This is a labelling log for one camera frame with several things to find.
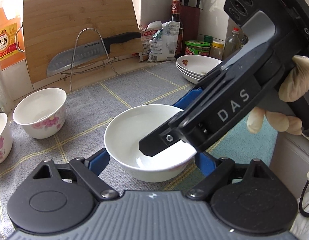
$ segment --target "orange liquid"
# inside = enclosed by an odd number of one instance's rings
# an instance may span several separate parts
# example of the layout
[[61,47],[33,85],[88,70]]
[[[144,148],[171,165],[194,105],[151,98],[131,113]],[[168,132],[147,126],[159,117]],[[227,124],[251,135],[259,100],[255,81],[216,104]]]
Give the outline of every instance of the orange liquid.
[[[21,27],[21,18],[16,17],[11,20],[8,20],[6,17],[6,14],[4,13],[4,9],[1,7],[0,8],[0,30],[4,29],[11,24],[17,24],[17,30]],[[23,35],[22,35],[22,30],[19,31],[18,33],[18,44],[19,48],[24,50],[24,41],[23,41]],[[1,69],[5,69],[7,67],[10,67],[11,65],[20,62],[21,60],[25,59],[25,53],[19,52],[11,55],[3,60],[0,61],[0,67]]]

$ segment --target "yellow lid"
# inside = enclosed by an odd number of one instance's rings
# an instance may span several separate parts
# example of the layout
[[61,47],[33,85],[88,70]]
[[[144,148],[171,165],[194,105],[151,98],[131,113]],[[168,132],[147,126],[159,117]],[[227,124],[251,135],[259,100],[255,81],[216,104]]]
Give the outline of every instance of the yellow lid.
[[218,42],[218,41],[213,41],[212,46],[217,47],[217,48],[223,48],[224,43],[223,42]]

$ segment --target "white bowl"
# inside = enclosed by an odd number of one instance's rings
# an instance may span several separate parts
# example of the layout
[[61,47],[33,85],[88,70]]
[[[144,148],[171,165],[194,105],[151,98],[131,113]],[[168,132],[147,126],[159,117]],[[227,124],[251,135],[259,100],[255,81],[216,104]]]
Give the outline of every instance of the white bowl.
[[183,71],[181,71],[180,68],[178,68],[178,70],[180,71],[181,75],[188,81],[190,81],[193,84],[196,84],[199,81],[199,78],[194,78],[192,76],[189,76],[188,74],[184,73]]
[[8,116],[5,113],[0,113],[0,163],[2,163],[10,153],[12,141]]
[[201,55],[184,55],[176,60],[179,67],[191,74],[204,76],[222,61]]
[[57,133],[65,121],[67,94],[60,88],[46,88],[23,99],[13,112],[14,121],[36,139]]
[[179,71],[181,71],[181,72],[187,74],[187,75],[190,76],[190,77],[194,77],[194,78],[196,78],[196,79],[200,79],[200,78],[203,77],[203,76],[197,76],[197,75],[195,75],[195,74],[191,74],[191,73],[187,72],[186,70],[183,70],[182,68],[180,68],[180,66],[179,66],[178,64],[176,65],[176,67],[177,67],[177,69],[178,69]]
[[139,141],[176,113],[168,105],[144,105],[131,108],[115,117],[104,133],[104,145],[110,156],[132,177],[146,182],[172,179],[187,166],[196,150],[178,141],[153,157],[139,150]]

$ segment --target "finger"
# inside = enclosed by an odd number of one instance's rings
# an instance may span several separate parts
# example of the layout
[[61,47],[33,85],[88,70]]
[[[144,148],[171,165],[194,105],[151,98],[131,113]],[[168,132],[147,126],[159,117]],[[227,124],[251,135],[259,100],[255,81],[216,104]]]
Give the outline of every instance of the finger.
[[274,112],[265,112],[269,124],[278,132],[285,132],[289,128],[289,119],[286,115]]
[[287,118],[289,119],[289,128],[287,132],[294,135],[301,135],[302,121],[294,116],[287,116]]
[[293,57],[293,68],[279,89],[279,98],[284,102],[294,102],[309,90],[309,59]]
[[255,107],[251,110],[247,121],[247,127],[250,133],[256,134],[261,130],[264,114],[265,110],[259,107]]

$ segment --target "green jar lid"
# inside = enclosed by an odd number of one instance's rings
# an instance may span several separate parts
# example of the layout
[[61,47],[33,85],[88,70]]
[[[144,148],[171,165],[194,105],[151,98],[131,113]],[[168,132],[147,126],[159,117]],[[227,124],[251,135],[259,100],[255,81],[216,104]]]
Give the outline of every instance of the green jar lid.
[[204,35],[204,41],[211,43],[213,41],[213,37],[209,35]]
[[185,41],[184,44],[189,45],[189,46],[195,46],[195,47],[210,47],[211,46],[209,42],[205,42],[205,41]]

